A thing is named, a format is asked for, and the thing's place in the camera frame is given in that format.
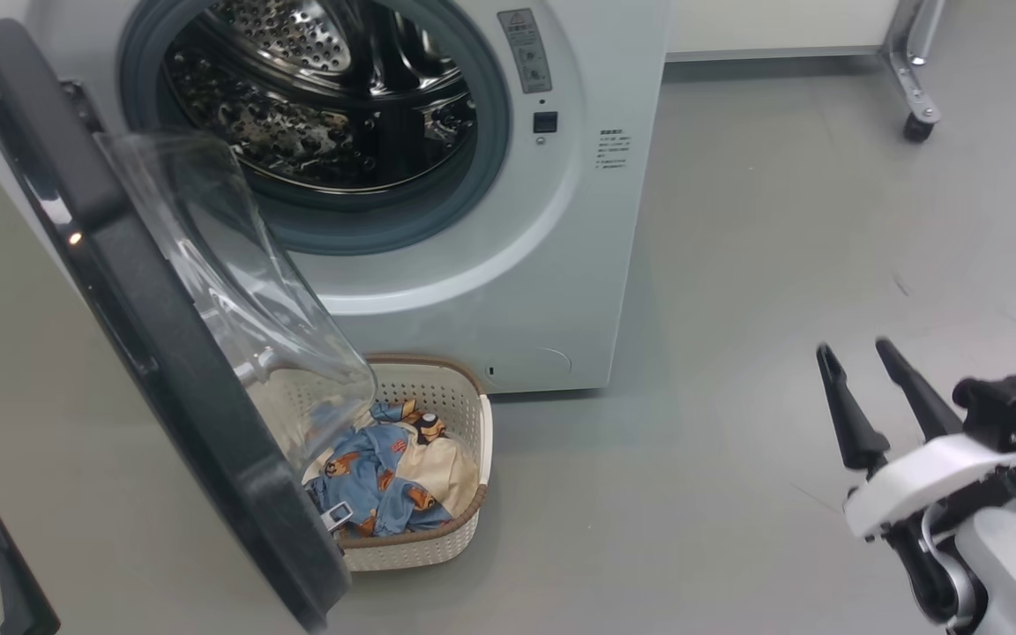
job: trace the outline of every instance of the warning label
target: warning label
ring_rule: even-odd
[[[548,68],[548,54],[544,50],[544,39],[535,24],[531,9],[501,11],[500,25],[508,37],[512,57],[516,59],[516,70],[524,92],[545,92],[552,89],[552,70]]]
[[[617,170],[629,162],[633,137],[622,129],[598,131],[598,152],[593,160],[595,170]]]

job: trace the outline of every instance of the white plastic basket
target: white plastic basket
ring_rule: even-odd
[[[477,533],[481,504],[492,470],[492,406],[477,379],[458,366],[438,359],[368,358],[378,378],[378,403],[415,398],[419,409],[436,412],[446,434],[456,439],[464,454],[480,466],[477,495],[454,521],[432,531],[416,531],[381,538],[340,538],[343,562],[352,571],[384,571],[444,563],[456,558]],[[298,394],[302,402],[310,402]]]

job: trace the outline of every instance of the washing machine door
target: washing machine door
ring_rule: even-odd
[[[257,213],[213,225],[198,209],[209,202],[161,196],[167,151],[189,142],[162,139],[102,150],[24,27],[0,20],[0,152],[28,211],[221,519],[300,625],[321,631],[351,575],[300,475],[366,411],[374,377]],[[218,196],[249,196],[225,144],[223,164],[193,143]],[[114,170],[106,151],[133,165]],[[277,387],[299,394],[302,382],[330,398],[277,414]]]

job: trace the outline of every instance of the front-load washing machine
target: front-load washing machine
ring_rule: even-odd
[[[669,15],[669,0],[44,0],[24,22],[93,128],[229,143],[357,350],[523,392],[609,381]],[[1,156],[0,181],[33,216]]]

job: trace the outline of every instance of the caster wheel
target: caster wheel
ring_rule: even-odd
[[[914,114],[910,114],[904,122],[904,139],[923,143],[932,135],[932,129],[935,129],[935,124],[924,124],[923,121],[915,119]]]

